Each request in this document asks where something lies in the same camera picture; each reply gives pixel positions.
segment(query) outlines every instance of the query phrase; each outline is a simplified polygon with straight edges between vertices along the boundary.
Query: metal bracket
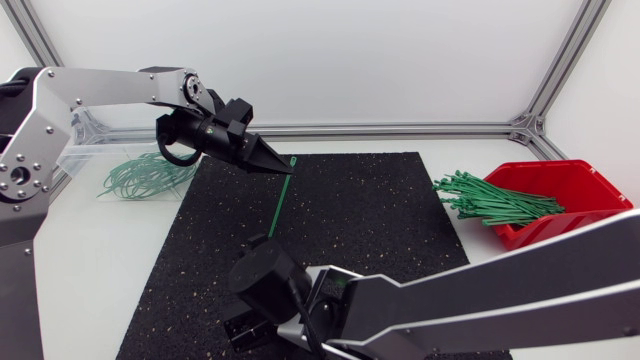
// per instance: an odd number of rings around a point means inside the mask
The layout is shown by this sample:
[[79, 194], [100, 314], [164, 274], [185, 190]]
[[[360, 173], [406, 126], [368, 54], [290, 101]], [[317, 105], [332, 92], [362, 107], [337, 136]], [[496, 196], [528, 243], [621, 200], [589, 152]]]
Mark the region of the metal bracket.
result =
[[544, 122], [544, 117], [524, 112], [509, 122], [513, 130], [508, 139], [527, 146], [534, 136], [544, 135]]
[[528, 147], [540, 160], [568, 159], [567, 155], [546, 137], [545, 123], [544, 116], [524, 112], [509, 122], [511, 132], [507, 138]]

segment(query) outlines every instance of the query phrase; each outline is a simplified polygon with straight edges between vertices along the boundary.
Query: bundle of green zip ties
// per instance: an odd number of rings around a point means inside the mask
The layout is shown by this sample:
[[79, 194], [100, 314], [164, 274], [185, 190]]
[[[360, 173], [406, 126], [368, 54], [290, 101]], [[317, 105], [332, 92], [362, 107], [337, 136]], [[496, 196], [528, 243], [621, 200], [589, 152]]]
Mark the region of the bundle of green zip ties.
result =
[[457, 198], [441, 198], [440, 201], [458, 209], [458, 219], [482, 217], [485, 226], [526, 226], [540, 217], [565, 211], [555, 198], [499, 188], [459, 170], [455, 175], [447, 176], [449, 179], [436, 180], [433, 189], [457, 195]]
[[175, 166], [159, 152], [143, 154], [111, 170], [103, 183], [107, 191], [98, 197], [113, 193], [127, 200], [146, 199], [191, 179], [197, 168]]

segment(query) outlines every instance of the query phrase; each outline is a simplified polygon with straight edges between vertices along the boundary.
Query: speckled black mat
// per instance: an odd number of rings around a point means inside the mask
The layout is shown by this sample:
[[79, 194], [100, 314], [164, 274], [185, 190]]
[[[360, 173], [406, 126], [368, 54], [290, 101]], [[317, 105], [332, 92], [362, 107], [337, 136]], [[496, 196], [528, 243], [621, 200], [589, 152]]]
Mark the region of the speckled black mat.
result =
[[[268, 233], [284, 176], [205, 158], [171, 227], [119, 359], [305, 359], [286, 342], [235, 354], [222, 309], [246, 239]], [[400, 282], [468, 263], [417, 153], [301, 155], [274, 238], [298, 261]], [[511, 359], [508, 352], [438, 359]]]

